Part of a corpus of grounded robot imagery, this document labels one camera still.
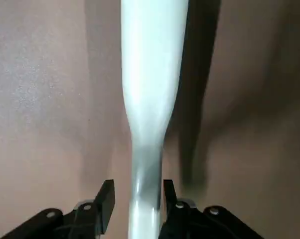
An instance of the black clamp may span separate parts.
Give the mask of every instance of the black clamp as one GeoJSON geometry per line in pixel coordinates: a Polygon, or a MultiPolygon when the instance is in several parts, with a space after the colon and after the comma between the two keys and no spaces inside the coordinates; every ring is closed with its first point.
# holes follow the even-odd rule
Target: black clamp
{"type": "Polygon", "coordinates": [[[1,239],[95,239],[106,232],[115,206],[115,184],[106,180],[98,195],[68,214],[45,209],[1,239]]]}
{"type": "Polygon", "coordinates": [[[159,239],[263,239],[223,207],[200,212],[177,200],[172,180],[163,181],[167,219],[159,239]]]}

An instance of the metal screw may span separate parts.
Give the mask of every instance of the metal screw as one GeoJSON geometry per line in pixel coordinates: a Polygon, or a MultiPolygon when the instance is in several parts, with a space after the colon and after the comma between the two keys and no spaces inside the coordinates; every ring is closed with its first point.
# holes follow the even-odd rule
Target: metal screw
{"type": "Polygon", "coordinates": [[[47,213],[46,216],[47,216],[48,218],[52,218],[53,216],[55,216],[55,212],[47,213]]]}
{"type": "Polygon", "coordinates": [[[90,209],[91,209],[91,206],[90,206],[90,205],[84,206],[84,210],[88,211],[88,210],[90,210],[90,209]]]}
{"type": "Polygon", "coordinates": [[[217,208],[210,208],[210,213],[213,214],[213,215],[218,215],[219,210],[217,208]]]}
{"type": "Polygon", "coordinates": [[[177,202],[176,205],[175,205],[177,208],[183,208],[184,207],[184,204],[183,202],[177,202]]]}

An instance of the white pole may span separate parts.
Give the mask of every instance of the white pole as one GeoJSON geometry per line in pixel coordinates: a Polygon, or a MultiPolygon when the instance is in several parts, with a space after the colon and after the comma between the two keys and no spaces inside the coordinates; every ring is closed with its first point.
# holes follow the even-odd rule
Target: white pole
{"type": "Polygon", "coordinates": [[[173,110],[188,0],[122,0],[122,71],[132,134],[129,239],[157,239],[161,152],[173,110]]]}

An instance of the silver bolt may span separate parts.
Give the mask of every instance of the silver bolt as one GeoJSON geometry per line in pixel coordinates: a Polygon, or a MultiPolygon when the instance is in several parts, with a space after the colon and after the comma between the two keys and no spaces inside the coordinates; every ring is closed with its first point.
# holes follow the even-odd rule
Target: silver bolt
{"type": "Polygon", "coordinates": [[[55,212],[47,213],[46,216],[47,216],[48,218],[52,218],[53,216],[55,216],[55,212]]]}
{"type": "Polygon", "coordinates": [[[90,210],[90,209],[91,209],[91,206],[90,206],[90,205],[84,206],[84,210],[88,211],[88,210],[90,210]]]}
{"type": "Polygon", "coordinates": [[[213,214],[213,215],[218,215],[219,210],[217,208],[210,208],[210,213],[213,214]]]}
{"type": "Polygon", "coordinates": [[[177,208],[183,208],[184,207],[184,204],[183,202],[177,202],[176,205],[175,205],[177,208]]]}

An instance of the brown surface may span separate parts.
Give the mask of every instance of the brown surface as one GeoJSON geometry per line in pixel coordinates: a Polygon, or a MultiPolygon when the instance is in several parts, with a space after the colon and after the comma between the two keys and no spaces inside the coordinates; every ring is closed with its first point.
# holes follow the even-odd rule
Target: brown surface
{"type": "MultiPolygon", "coordinates": [[[[193,154],[182,196],[226,206],[265,238],[300,239],[300,0],[222,3],[203,103],[200,9],[164,176],[179,184],[193,154]]],[[[119,1],[0,0],[0,235],[114,178],[105,238],[126,238],[128,175],[119,1]]]]}

